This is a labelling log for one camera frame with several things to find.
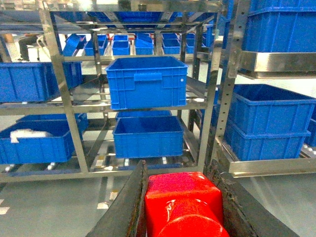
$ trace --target gray floor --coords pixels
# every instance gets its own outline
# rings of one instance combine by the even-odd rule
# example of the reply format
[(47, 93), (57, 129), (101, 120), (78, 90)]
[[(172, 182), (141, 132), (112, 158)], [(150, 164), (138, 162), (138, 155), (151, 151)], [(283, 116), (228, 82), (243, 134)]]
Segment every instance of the gray floor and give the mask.
[[(18, 55), (16, 45), (11, 53)], [(84, 73), (92, 73), (84, 63)], [(205, 81), (207, 66), (202, 64), (200, 80)], [(267, 83), (316, 97), (315, 79), (253, 81), (243, 77), (237, 83)], [(0, 129), (19, 117), (0, 117)], [(85, 134), (90, 140), (94, 134)], [(1, 207), (10, 207), (0, 215), (1, 237), (83, 237), (95, 225), (105, 209), (98, 203), (109, 201), (110, 192), (120, 190), (121, 178), (43, 181), (8, 184), (0, 192)], [(274, 216), (302, 237), (316, 236), (316, 174), (239, 179), (242, 185)]]

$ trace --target red object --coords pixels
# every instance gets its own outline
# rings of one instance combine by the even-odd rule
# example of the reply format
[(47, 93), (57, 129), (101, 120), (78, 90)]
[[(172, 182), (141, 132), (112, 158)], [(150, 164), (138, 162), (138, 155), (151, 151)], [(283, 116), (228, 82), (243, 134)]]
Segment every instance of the red object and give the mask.
[(149, 177), (145, 206), (148, 237), (229, 237), (222, 193), (200, 172)]

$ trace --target person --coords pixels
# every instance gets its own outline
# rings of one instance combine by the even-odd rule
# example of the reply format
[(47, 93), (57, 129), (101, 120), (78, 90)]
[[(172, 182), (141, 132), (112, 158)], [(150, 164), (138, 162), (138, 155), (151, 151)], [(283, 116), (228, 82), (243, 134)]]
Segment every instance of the person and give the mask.
[(29, 51), (28, 51), (28, 45), (32, 45), (37, 42), (38, 38), (41, 36), (41, 34), (24, 34), (23, 37), (19, 39), (19, 46), (20, 46), (20, 58), (17, 59), (17, 61), (26, 61), (29, 62)]

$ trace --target chair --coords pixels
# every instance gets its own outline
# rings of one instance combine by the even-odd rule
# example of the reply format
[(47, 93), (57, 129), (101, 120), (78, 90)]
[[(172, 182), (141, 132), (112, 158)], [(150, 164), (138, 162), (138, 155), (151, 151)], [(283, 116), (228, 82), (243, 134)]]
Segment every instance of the chair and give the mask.
[(44, 42), (44, 36), (40, 36), (37, 40), (36, 43), (28, 45), (29, 48), (35, 48), (38, 53), (37, 60), (40, 61), (40, 48), (43, 50), (43, 52), (46, 54), (48, 58), (50, 58), (49, 54), (44, 50), (44, 47), (47, 47), (47, 44)]

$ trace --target blue storage bin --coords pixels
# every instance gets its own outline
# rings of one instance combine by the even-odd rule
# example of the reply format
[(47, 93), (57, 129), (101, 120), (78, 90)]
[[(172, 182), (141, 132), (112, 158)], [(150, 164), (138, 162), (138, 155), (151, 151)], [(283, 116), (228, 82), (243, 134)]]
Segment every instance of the blue storage bin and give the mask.
[(202, 40), (205, 46), (206, 46), (206, 37), (207, 37), (207, 33), (203, 33)]
[(250, 12), (272, 7), (315, 7), (314, 0), (252, 0)]
[(188, 66), (174, 57), (120, 58), (106, 71), (114, 110), (186, 105)]
[(128, 35), (114, 35), (113, 41), (128, 41)]
[(117, 158), (181, 156), (183, 129), (176, 116), (120, 118), (113, 131)]
[[(53, 137), (18, 138), (19, 143), (11, 143), (12, 131), (27, 128)], [(0, 132), (0, 164), (66, 162), (74, 150), (68, 123), (63, 120), (22, 121)]]
[(165, 54), (179, 54), (180, 43), (177, 39), (164, 39), (162, 47)]
[(113, 55), (129, 55), (130, 46), (128, 41), (114, 41), (113, 46)]
[(315, 7), (265, 8), (250, 13), (243, 50), (256, 52), (316, 52)]
[(160, 117), (171, 116), (170, 110), (156, 110), (156, 111), (132, 111), (132, 112), (118, 112), (115, 119), (130, 118), (130, 117)]
[(297, 158), (309, 132), (246, 135), (231, 121), (224, 138), (241, 161)]
[(135, 40), (135, 49), (137, 55), (152, 55), (154, 53), (153, 43), (148, 43), (141, 39)]
[(245, 134), (306, 132), (316, 99), (265, 84), (235, 85), (229, 119)]
[(79, 48), (79, 43), (81, 41), (85, 40), (84, 38), (81, 38), (80, 36), (77, 36), (76, 34), (70, 35), (66, 40), (66, 45), (63, 50), (64, 56), (72, 56), (74, 54), (74, 51)]
[[(63, 63), (68, 88), (82, 83), (81, 63)], [(42, 102), (59, 96), (52, 63), (0, 63), (0, 103)]]
[[(64, 72), (65, 72), (68, 88), (71, 89), (80, 85), (83, 80), (82, 72), (81, 72), (81, 62), (65, 62), (63, 63), (63, 66), (64, 66)], [(52, 64), (51, 64), (51, 70), (52, 70), (51, 73), (54, 75)]]
[[(99, 53), (104, 55), (105, 49), (108, 45), (108, 38), (106, 36), (98, 36)], [(84, 47), (86, 56), (93, 56), (93, 42), (90, 40)]]
[(205, 46), (211, 47), (214, 42), (213, 26), (208, 26), (206, 31)]
[(163, 40), (174, 40), (174, 39), (178, 39), (178, 36), (176, 33), (165, 33), (162, 34), (162, 39)]
[(305, 143), (307, 143), (311, 147), (316, 147), (316, 110), (315, 109), (312, 114), (312, 118), (307, 130), (311, 133), (311, 136), (305, 139)]
[[(77, 120), (79, 132), (82, 134), (89, 127), (89, 120), (87, 114), (75, 114)], [(36, 121), (36, 120), (67, 120), (65, 114), (54, 114), (54, 115), (27, 115), (23, 118), (18, 119), (16, 122), (22, 121)]]
[[(163, 12), (154, 11), (120, 11), (116, 15), (120, 22), (159, 22)], [(126, 25), (127, 28), (154, 28), (155, 25)]]
[(138, 42), (139, 45), (144, 45), (144, 46), (153, 46), (153, 39), (145, 34), (138, 34), (136, 41)]
[(194, 39), (187, 39), (187, 53), (194, 53)]
[(187, 39), (195, 39), (196, 35), (194, 33), (188, 33)]

